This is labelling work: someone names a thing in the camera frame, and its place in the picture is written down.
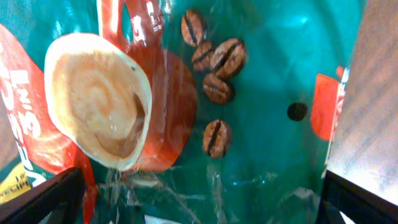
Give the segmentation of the green Nescafe coffee bag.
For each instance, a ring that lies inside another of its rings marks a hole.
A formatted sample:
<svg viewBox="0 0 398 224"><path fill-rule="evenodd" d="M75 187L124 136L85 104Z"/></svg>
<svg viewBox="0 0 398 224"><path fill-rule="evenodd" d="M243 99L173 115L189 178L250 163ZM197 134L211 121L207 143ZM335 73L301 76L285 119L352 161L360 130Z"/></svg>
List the green Nescafe coffee bag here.
<svg viewBox="0 0 398 224"><path fill-rule="evenodd" d="M364 1L1 2L27 184L75 223L315 223Z"/></svg>

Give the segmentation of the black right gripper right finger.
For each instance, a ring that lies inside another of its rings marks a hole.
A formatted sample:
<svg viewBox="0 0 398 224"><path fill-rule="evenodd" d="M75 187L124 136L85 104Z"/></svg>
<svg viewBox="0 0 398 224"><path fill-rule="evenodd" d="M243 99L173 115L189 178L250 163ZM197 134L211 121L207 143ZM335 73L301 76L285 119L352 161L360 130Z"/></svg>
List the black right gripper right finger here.
<svg viewBox="0 0 398 224"><path fill-rule="evenodd" d="M355 223L397 223L397 205L327 171L315 223L344 223L342 215Z"/></svg>

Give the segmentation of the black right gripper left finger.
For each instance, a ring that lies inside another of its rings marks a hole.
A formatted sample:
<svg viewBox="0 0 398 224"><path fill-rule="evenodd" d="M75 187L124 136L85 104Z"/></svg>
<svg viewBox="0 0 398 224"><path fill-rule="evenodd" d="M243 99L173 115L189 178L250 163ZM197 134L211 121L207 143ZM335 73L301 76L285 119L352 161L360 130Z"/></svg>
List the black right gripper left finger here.
<svg viewBox="0 0 398 224"><path fill-rule="evenodd" d="M75 223L85 189L81 169L69 168L1 205L1 223Z"/></svg>

